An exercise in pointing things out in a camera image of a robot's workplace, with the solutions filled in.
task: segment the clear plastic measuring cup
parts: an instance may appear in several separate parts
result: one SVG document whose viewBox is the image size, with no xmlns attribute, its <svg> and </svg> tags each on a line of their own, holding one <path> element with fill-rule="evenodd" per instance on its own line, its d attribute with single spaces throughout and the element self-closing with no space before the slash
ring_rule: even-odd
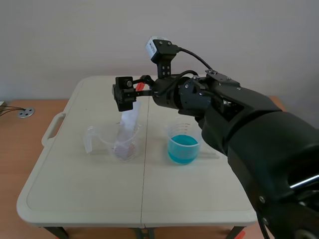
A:
<svg viewBox="0 0 319 239">
<path fill-rule="evenodd" d="M 118 133 L 123 130 L 120 123 L 109 126 L 91 126 L 84 133 L 83 141 L 86 153 L 92 151 L 92 137 L 98 137 L 110 154 L 114 154 L 121 161 L 129 161 L 139 153 L 139 132 L 142 126 L 135 124 L 132 137 L 125 141 L 116 141 Z"/>
<path fill-rule="evenodd" d="M 202 137 L 196 122 L 188 123 L 177 117 L 169 124 L 167 135 L 168 155 L 174 162 L 187 164 L 197 157 Z"/>
</svg>

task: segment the red object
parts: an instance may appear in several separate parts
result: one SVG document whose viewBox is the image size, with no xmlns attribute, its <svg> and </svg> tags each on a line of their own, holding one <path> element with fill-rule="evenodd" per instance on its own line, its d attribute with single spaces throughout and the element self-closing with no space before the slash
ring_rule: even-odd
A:
<svg viewBox="0 0 319 239">
<path fill-rule="evenodd" d="M 145 83 L 139 82 L 136 86 L 136 91 L 142 91 L 144 89 Z"/>
<path fill-rule="evenodd" d="M 237 237 L 235 237 L 235 239 L 243 239 L 245 235 L 246 233 L 244 231 L 241 231 L 240 234 L 238 234 Z"/>
</svg>

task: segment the blue liquid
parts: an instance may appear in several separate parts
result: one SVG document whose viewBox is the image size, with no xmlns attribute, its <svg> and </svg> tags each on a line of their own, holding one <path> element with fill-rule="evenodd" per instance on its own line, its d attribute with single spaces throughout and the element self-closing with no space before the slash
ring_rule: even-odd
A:
<svg viewBox="0 0 319 239">
<path fill-rule="evenodd" d="M 198 144 L 196 139 L 188 135 L 176 135 L 171 138 L 174 142 L 182 145 L 195 145 Z M 168 142 L 168 155 L 176 163 L 187 164 L 193 161 L 199 152 L 199 145 L 194 147 L 184 147 L 177 145 L 171 141 Z"/>
</svg>

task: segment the table leg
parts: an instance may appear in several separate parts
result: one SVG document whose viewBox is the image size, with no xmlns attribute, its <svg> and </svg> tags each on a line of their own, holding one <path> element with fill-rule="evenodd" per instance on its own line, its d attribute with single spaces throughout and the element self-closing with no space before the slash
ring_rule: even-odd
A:
<svg viewBox="0 0 319 239">
<path fill-rule="evenodd" d="M 144 234 L 142 232 L 142 229 L 140 228 L 131 228 L 131 229 L 135 232 L 137 239 L 144 239 Z"/>
<path fill-rule="evenodd" d="M 149 239 L 155 239 L 154 229 L 155 228 L 147 228 L 149 233 Z"/>
<path fill-rule="evenodd" d="M 69 239 L 68 233 L 66 233 L 63 227 L 44 227 L 53 235 L 55 235 L 59 239 Z"/>
<path fill-rule="evenodd" d="M 233 227 L 226 239 L 235 239 L 245 227 Z"/>
</svg>

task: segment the white wall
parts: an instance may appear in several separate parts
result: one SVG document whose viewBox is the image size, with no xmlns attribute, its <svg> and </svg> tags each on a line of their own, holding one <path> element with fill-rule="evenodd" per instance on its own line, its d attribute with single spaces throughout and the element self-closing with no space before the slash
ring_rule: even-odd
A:
<svg viewBox="0 0 319 239">
<path fill-rule="evenodd" d="M 318 0 L 3 0 L 0 98 L 68 98 L 91 75 L 155 74 L 144 45 L 159 35 L 316 123 L 318 25 Z M 172 66 L 204 70 L 184 53 Z"/>
</svg>

